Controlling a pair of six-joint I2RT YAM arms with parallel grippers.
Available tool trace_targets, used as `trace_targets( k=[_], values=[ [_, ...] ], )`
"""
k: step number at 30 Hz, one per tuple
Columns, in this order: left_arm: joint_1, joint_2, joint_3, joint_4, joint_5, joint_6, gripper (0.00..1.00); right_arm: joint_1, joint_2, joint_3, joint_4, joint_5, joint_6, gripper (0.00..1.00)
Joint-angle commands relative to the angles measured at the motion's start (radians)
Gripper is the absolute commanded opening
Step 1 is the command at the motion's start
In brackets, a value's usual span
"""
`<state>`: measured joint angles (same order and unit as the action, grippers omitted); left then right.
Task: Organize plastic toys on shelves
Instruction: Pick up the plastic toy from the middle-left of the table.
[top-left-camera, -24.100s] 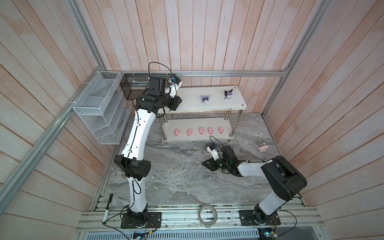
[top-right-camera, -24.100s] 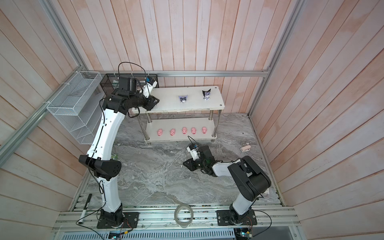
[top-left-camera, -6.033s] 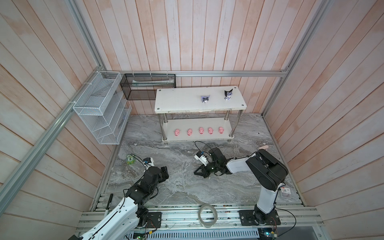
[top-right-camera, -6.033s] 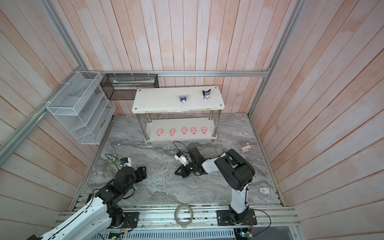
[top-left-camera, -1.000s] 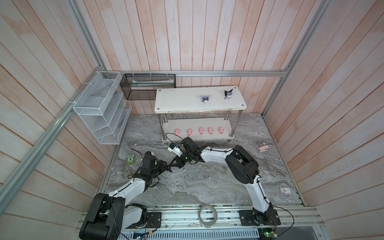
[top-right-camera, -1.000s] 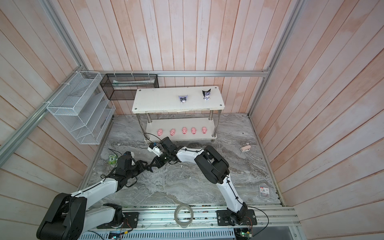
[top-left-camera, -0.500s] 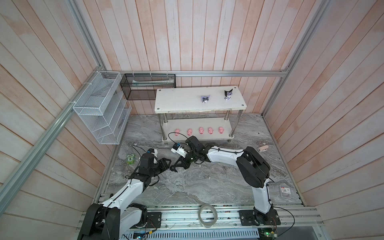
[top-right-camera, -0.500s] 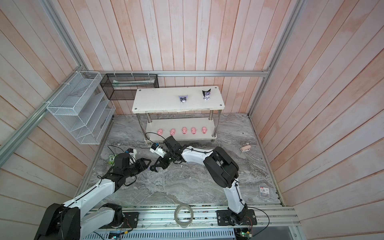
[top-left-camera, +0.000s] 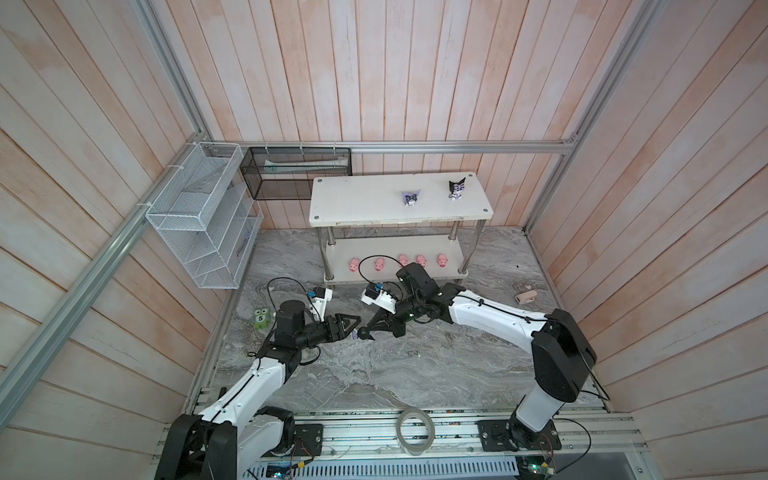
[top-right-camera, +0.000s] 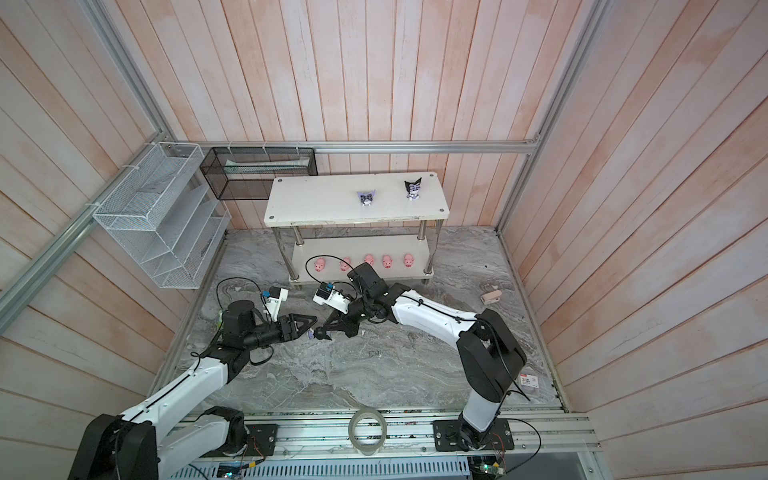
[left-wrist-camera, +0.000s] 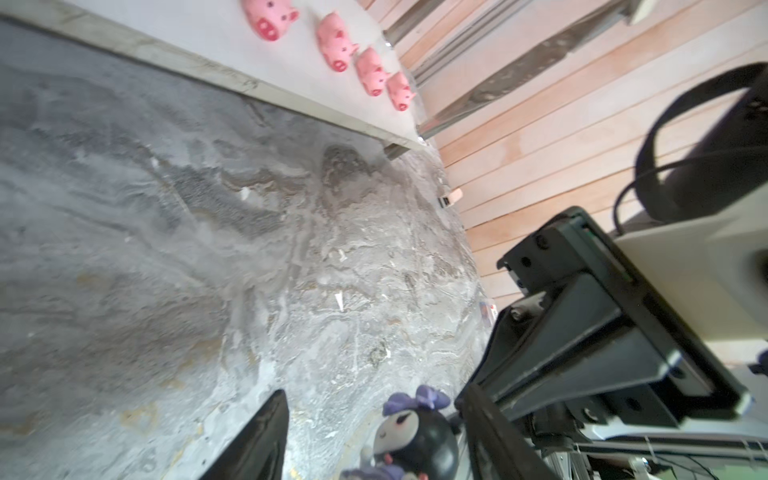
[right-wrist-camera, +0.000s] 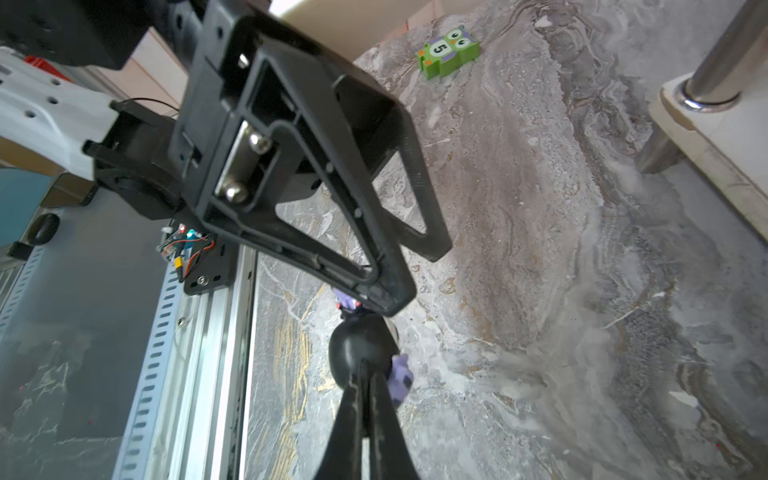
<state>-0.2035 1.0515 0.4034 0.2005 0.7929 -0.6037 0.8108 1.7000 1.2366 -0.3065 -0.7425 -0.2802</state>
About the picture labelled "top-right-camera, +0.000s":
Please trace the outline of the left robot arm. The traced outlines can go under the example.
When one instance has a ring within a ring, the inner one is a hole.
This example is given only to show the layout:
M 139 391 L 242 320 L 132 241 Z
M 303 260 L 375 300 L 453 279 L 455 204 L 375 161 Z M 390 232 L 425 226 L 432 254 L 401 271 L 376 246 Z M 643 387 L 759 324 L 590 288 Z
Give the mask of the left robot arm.
M 179 422 L 251 364 L 252 351 L 296 340 L 316 322 L 301 314 L 267 322 L 252 301 L 231 303 L 189 369 L 121 414 L 102 414 L 88 424 L 70 478 L 167 479 L 209 452 L 242 456 L 250 443 L 243 412 L 212 407 L 187 427 Z

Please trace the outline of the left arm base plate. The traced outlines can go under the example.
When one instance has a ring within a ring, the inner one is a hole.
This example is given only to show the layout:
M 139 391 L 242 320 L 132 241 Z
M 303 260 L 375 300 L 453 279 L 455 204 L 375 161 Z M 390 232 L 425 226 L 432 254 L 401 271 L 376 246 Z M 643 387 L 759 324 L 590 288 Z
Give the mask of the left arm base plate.
M 219 447 L 203 455 L 203 458 L 214 457 L 256 457 L 266 458 L 274 455 L 279 426 L 276 423 L 245 424 L 247 435 L 239 443 L 239 449 L 234 447 Z

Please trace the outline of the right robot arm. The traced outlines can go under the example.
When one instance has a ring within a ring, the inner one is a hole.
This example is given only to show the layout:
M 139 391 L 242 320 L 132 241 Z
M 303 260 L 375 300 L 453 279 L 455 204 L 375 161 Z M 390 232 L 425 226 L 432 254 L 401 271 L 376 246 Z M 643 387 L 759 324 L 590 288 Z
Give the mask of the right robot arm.
M 513 448 L 501 407 L 517 384 L 527 356 L 502 317 L 492 309 L 466 312 L 432 301 L 410 287 L 388 284 L 373 267 L 362 263 L 347 271 L 355 293 L 348 296 L 320 282 L 313 301 L 334 312 L 314 331 L 328 340 L 332 332 L 351 338 L 360 325 L 374 319 L 418 329 L 457 351 L 470 387 L 467 403 L 455 420 L 432 423 L 435 449 L 473 451 Z

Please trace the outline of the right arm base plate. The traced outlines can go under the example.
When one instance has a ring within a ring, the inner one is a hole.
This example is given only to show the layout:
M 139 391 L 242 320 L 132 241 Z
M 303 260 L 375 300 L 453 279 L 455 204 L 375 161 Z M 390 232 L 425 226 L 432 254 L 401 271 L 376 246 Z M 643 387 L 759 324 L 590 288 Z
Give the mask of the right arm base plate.
M 495 419 L 485 431 L 476 431 L 463 419 L 432 422 L 435 449 L 439 452 L 470 452 L 514 449 L 508 422 Z

